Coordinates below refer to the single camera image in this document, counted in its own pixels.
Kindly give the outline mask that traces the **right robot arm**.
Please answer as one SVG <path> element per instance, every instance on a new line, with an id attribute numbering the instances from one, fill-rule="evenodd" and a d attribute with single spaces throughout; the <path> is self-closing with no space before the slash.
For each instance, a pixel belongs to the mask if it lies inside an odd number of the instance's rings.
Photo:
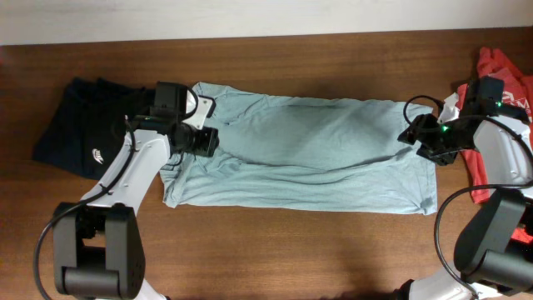
<path id="1" fill-rule="evenodd" d="M 532 149 L 526 110 L 503 101 L 502 80 L 485 76 L 470 82 L 461 110 L 449 120 L 422 114 L 398 137 L 420 144 L 417 155 L 445 166 L 458 152 L 481 154 L 488 182 L 452 193 L 440 206 L 433 229 L 442 269 L 409 280 L 394 299 L 488 299 L 532 292 L 532 246 L 513 237 L 532 232 Z M 456 240 L 454 261 L 441 250 L 440 226 L 446 207 L 461 194 L 491 195 Z"/>

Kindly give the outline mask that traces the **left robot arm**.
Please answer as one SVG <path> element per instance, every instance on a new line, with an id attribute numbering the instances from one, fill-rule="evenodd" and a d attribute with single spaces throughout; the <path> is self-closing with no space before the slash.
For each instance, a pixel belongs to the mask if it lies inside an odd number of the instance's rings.
<path id="1" fill-rule="evenodd" d="M 158 82 L 152 105 L 125 119 L 123 145 L 79 202 L 60 203 L 44 228 L 52 234 L 56 290 L 76 299 L 163 299 L 146 280 L 137 213 L 170 158 L 210 157 L 218 131 L 206 126 L 216 102 L 190 87 Z"/>

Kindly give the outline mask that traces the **light blue t-shirt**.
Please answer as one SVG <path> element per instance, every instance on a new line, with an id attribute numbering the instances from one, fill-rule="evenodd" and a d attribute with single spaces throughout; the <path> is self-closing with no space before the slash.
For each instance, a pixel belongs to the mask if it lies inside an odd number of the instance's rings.
<path id="1" fill-rule="evenodd" d="M 200 82 L 213 98 L 211 157 L 176 155 L 161 170 L 171 208 L 243 206 L 430 215 L 435 165 L 398 141 L 426 106 L 391 100 L 271 96 Z"/>

